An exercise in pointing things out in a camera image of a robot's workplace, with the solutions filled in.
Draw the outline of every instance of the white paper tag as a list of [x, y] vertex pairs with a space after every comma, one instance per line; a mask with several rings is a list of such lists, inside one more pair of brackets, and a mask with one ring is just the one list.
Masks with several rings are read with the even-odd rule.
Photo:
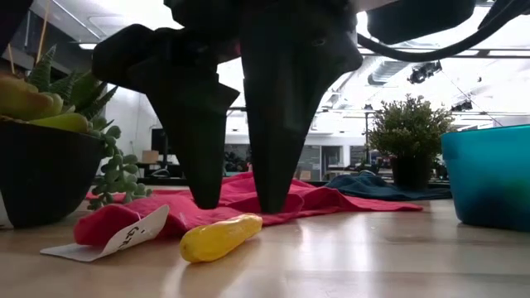
[[0, 229], [13, 228], [13, 224], [7, 216], [6, 205], [3, 203], [2, 191], [0, 191]]
[[155, 238], [164, 228], [168, 214], [169, 206], [163, 205], [145, 218], [115, 233], [105, 245], [105, 248], [72, 243], [56, 248], [45, 248], [41, 250], [41, 253], [81, 262], [92, 262]]

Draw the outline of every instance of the teal plastic bin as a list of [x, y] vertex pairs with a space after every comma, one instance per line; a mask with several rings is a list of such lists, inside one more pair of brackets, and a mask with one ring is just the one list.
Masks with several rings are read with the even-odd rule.
[[441, 143], [458, 219], [530, 232], [530, 125], [450, 132]]

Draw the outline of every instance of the yellow plastic object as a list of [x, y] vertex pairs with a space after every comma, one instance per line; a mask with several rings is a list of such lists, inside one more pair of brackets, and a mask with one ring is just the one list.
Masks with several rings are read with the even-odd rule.
[[193, 228], [181, 240], [181, 255], [188, 262], [218, 260], [261, 231], [262, 224], [256, 214], [241, 214]]
[[54, 117], [60, 114], [60, 112], [63, 110], [63, 99], [60, 97], [59, 94], [51, 94], [51, 93], [42, 93], [44, 95], [48, 95], [53, 99], [53, 105], [49, 107], [46, 111], [44, 111], [39, 118], [48, 118], [48, 117]]
[[9, 75], [0, 74], [0, 114], [32, 120], [53, 106], [54, 99], [38, 93], [35, 86]]
[[78, 113], [64, 113], [54, 117], [31, 120], [30, 124], [53, 127], [70, 132], [87, 133], [89, 131], [89, 121]]

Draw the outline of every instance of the potted plant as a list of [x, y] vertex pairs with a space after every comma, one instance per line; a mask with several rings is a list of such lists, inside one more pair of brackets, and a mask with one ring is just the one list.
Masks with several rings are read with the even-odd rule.
[[105, 157], [97, 209], [126, 193], [126, 201], [148, 194], [136, 184], [135, 156], [117, 149], [118, 127], [100, 117], [117, 88], [89, 72], [51, 82], [52, 47], [31, 74], [0, 75], [0, 227], [51, 224], [73, 212], [86, 197]]
[[369, 144], [390, 156], [397, 186], [422, 190], [428, 186], [433, 159], [441, 153], [441, 135], [451, 130], [451, 112], [431, 109], [422, 97], [383, 102], [374, 114]]

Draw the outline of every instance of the table surface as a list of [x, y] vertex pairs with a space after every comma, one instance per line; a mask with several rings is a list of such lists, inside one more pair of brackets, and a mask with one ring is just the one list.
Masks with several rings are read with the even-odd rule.
[[178, 240], [85, 264], [39, 254], [72, 242], [77, 211], [0, 232], [0, 297], [525, 297], [530, 234], [472, 228], [452, 201], [421, 213], [342, 213], [265, 228], [217, 262], [190, 265]]

